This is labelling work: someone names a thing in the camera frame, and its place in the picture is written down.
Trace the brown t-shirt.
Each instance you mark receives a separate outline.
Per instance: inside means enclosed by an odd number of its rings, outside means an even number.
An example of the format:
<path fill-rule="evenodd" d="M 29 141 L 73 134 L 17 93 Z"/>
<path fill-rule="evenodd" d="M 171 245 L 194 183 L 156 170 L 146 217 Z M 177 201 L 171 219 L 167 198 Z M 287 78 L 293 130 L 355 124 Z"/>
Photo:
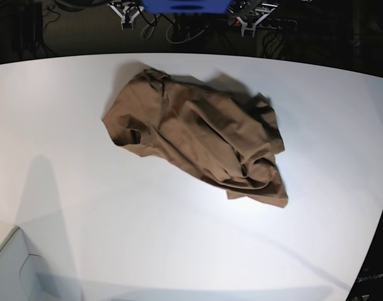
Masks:
<path fill-rule="evenodd" d="M 229 199 L 288 203 L 276 165 L 284 143 L 261 94 L 245 97 L 148 68 L 124 85 L 102 122 L 116 146 L 162 158 Z"/>

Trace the blue box overhead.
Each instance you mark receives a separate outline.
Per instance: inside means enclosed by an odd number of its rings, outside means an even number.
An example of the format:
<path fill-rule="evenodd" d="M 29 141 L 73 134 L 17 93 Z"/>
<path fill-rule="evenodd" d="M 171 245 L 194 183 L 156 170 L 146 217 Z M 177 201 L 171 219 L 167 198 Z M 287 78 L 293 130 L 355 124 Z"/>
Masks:
<path fill-rule="evenodd" d="M 230 0 L 142 0 L 150 13 L 213 13 L 226 12 Z"/>

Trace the black power strip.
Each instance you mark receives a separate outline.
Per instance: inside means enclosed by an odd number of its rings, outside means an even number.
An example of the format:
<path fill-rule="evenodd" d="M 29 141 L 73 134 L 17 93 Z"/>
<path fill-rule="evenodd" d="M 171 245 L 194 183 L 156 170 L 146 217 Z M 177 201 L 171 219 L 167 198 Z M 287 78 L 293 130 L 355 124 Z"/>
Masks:
<path fill-rule="evenodd" d="M 247 24 L 247 29 L 252 28 L 254 23 L 258 20 L 258 18 L 252 18 L 251 22 Z M 231 19 L 230 26 L 233 28 L 242 29 L 242 24 L 238 19 Z M 280 18 L 270 18 L 267 17 L 260 23 L 256 25 L 256 30 L 259 29 L 271 29 L 271 30 L 288 30 L 288 31 L 296 31 L 298 29 L 298 22 L 293 19 L 280 19 Z"/>

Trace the white cabinet at corner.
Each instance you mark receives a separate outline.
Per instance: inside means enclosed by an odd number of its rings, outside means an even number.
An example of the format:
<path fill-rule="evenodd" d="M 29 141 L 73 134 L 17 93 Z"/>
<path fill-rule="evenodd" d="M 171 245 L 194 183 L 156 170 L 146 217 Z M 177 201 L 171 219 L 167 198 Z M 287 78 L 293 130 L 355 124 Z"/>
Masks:
<path fill-rule="evenodd" d="M 0 300 L 83 300 L 65 223 L 15 226 L 0 246 Z"/>

